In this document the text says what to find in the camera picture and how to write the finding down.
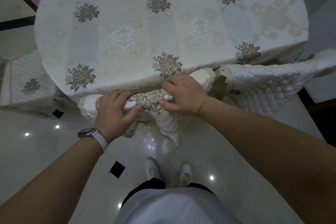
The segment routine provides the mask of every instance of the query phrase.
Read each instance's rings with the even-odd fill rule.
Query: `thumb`
[[[165,109],[168,112],[178,112],[179,111],[179,107],[177,106],[177,104],[169,103],[168,101],[165,101],[165,100],[161,100],[159,104],[163,107],[163,109]]]
[[[141,106],[136,105],[132,108],[132,110],[129,111],[129,113],[123,118],[123,120],[131,124],[138,116],[139,112],[141,111]]]

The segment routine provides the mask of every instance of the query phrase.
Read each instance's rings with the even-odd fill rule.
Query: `forearm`
[[[334,147],[276,120],[214,98],[207,99],[199,116],[216,128],[305,222],[314,220],[312,211],[319,211],[320,206],[324,205],[324,210],[335,206],[331,202],[336,182]]]
[[[80,139],[0,207],[2,223],[67,223],[102,147]]]

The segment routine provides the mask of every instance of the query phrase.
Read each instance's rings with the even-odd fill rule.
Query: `person's left arm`
[[[137,117],[141,107],[126,116],[130,92],[113,91],[96,102],[94,128],[110,144]],[[0,207],[0,223],[68,223],[103,148],[93,137],[78,140],[65,153]]]

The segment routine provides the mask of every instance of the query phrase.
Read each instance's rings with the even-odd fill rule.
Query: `white shirt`
[[[144,189],[120,209],[115,224],[241,224],[213,194],[203,189]]]

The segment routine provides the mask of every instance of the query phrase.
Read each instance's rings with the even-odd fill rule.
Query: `sneaker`
[[[147,175],[147,179],[150,180],[152,178],[160,179],[160,172],[158,165],[153,158],[148,158],[145,162],[145,171]]]
[[[186,187],[193,182],[193,167],[189,162],[184,162],[180,172],[180,187]]]

